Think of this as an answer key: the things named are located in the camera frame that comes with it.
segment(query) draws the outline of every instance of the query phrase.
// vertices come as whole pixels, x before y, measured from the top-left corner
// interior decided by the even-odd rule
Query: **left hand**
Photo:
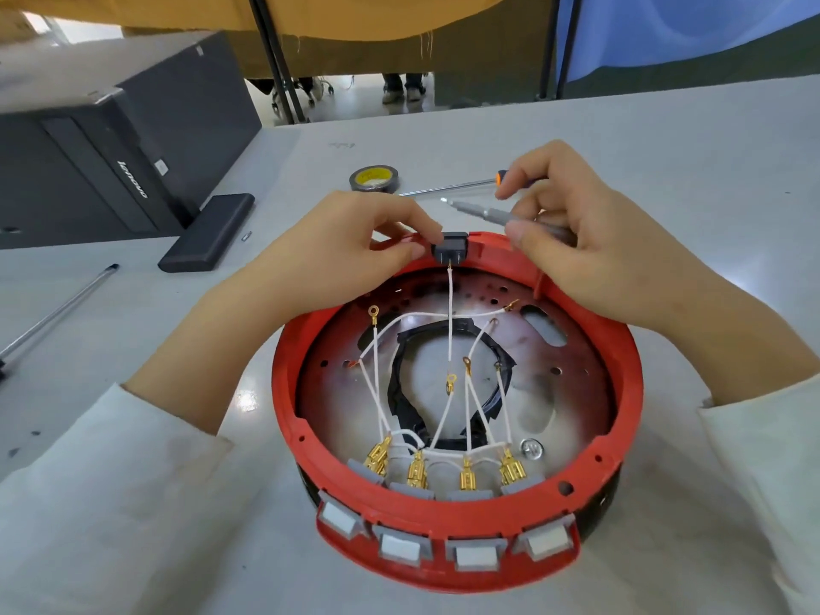
[[[414,228],[441,243],[441,225],[412,198],[393,194],[332,192],[276,239],[246,268],[288,317],[339,306],[382,284],[421,258],[419,243],[398,242]],[[397,240],[372,250],[373,231]]]

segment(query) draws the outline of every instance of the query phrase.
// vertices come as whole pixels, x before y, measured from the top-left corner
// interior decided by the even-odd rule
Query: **red circular housing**
[[[439,267],[432,256],[410,264],[401,274]],[[297,416],[297,383],[308,350],[338,308],[291,321],[282,331],[273,361],[272,391],[276,418],[297,464],[322,492],[361,520],[364,532],[344,536],[317,518],[316,527],[334,548],[382,576],[438,591],[471,593],[508,589],[549,576],[579,555],[580,536],[572,514],[587,506],[617,478],[638,428],[643,402],[641,361],[630,331],[580,307],[562,293],[528,258],[512,249],[507,237],[472,233],[463,268],[483,270],[533,289],[566,311],[586,333],[609,373],[616,414],[609,433],[597,436],[571,464],[537,485],[487,500],[442,502],[412,498],[377,486],[331,454],[308,422]],[[563,517],[569,547],[535,560],[516,549],[522,535]],[[384,558],[379,528],[418,536],[429,556],[417,565]],[[494,571],[458,569],[452,545],[500,540]]]

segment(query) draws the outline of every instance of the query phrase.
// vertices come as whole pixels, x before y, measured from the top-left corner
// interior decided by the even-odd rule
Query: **black computer case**
[[[180,234],[260,127],[222,33],[0,50],[0,248]]]

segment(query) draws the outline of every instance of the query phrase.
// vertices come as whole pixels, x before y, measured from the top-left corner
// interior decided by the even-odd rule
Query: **roll of tape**
[[[385,192],[398,189],[398,171],[392,166],[376,165],[360,168],[350,175],[350,189],[354,192]]]

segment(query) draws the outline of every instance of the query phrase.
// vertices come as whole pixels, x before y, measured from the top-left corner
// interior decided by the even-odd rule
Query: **lenovo logo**
[[[145,193],[145,190],[143,190],[142,186],[139,183],[137,183],[137,179],[135,179],[134,175],[131,175],[131,171],[128,170],[128,164],[126,164],[124,161],[118,161],[117,164],[120,165],[120,168],[122,168],[122,171],[124,173],[126,173],[126,176],[128,177],[128,179],[130,179],[131,183],[134,184],[134,187],[137,188],[137,192],[139,192],[139,195],[142,198],[148,198],[149,195]]]

